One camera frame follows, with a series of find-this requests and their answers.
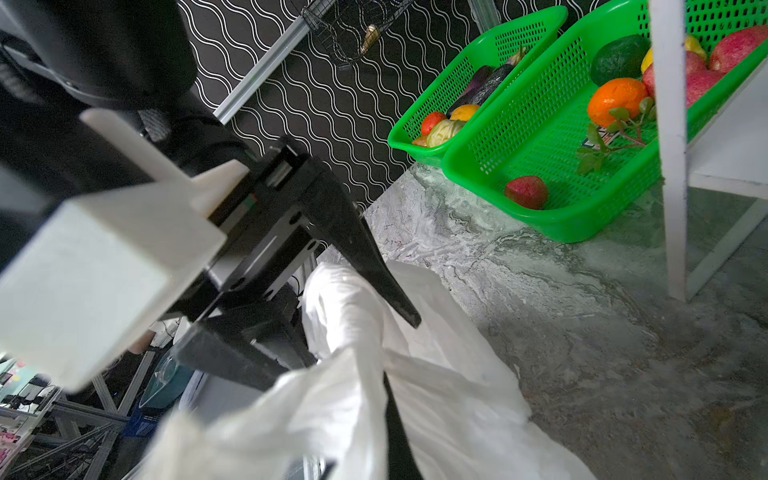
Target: green leaves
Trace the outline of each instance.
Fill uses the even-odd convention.
[[[589,124],[587,126],[587,140],[598,147],[605,147],[603,137],[600,135],[600,132],[598,132],[598,127],[595,124]]]
[[[644,98],[643,101],[640,102],[640,113],[642,113],[643,115],[648,115],[651,108],[653,108],[655,104],[656,102],[654,101],[653,98],[651,97]]]
[[[614,123],[608,126],[606,129],[609,134],[615,134],[618,131],[624,131],[627,128],[627,124],[625,124],[621,120],[616,120]]]
[[[602,152],[595,152],[593,154],[576,153],[576,157],[581,160],[577,170],[579,175],[584,175],[593,170],[599,172],[603,167],[603,160],[605,160],[605,154]]]
[[[624,107],[612,108],[608,111],[608,113],[611,114],[611,116],[616,120],[629,121],[632,118],[630,116],[629,110]]]

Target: green plastic basket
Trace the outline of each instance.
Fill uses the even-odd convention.
[[[707,54],[723,37],[768,20],[768,0],[689,0],[686,5],[687,30]],[[654,125],[644,129],[644,140],[652,142],[643,150],[612,155],[599,173],[576,174],[575,151],[586,138],[587,105],[598,89],[589,75],[592,58],[617,38],[650,36],[649,22],[645,0],[615,0],[583,17],[482,118],[464,127],[462,142],[443,158],[446,177],[553,240],[573,243],[594,236],[660,178]],[[767,55],[768,42],[688,110],[690,138]],[[504,196],[506,184],[525,175],[538,175],[548,185],[545,210],[523,208]]]
[[[445,70],[395,124],[389,132],[389,146],[408,152],[419,163],[440,167],[441,160],[451,143],[460,141],[461,132],[439,147],[417,147],[411,142],[422,136],[422,122],[426,116],[435,111],[447,111],[469,85],[472,75],[483,65],[496,68],[505,63],[520,47],[532,47],[523,61],[475,113],[472,121],[482,118],[485,108],[492,104],[549,45],[552,45],[558,36],[558,29],[567,16],[568,9],[563,6],[545,8],[499,25],[477,37],[456,55],[456,58],[445,67]]]

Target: avocado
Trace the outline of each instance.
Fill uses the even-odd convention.
[[[638,78],[650,42],[642,35],[619,38],[601,48],[592,60],[592,81],[602,87],[615,78]]]

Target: marble floor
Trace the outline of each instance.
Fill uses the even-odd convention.
[[[386,258],[437,272],[598,478],[768,478],[768,222],[686,305],[665,293],[660,199],[564,245],[415,165],[366,217]],[[691,262],[750,204],[690,203]]]

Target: red apple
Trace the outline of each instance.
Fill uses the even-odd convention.
[[[698,102],[723,77],[725,77],[724,73],[711,70],[697,71],[688,75],[687,91],[685,94],[688,108]]]
[[[747,28],[728,35],[712,52],[710,70],[728,73],[767,39],[768,26]]]
[[[522,207],[541,210],[547,203],[549,190],[539,177],[520,177],[507,184],[504,196]]]
[[[705,71],[707,69],[707,63],[698,54],[692,51],[687,51],[685,54],[685,73],[690,76],[697,71]],[[656,98],[656,74],[654,73],[654,64],[650,64],[650,67],[645,71],[643,75],[643,83],[645,84],[648,94]]]

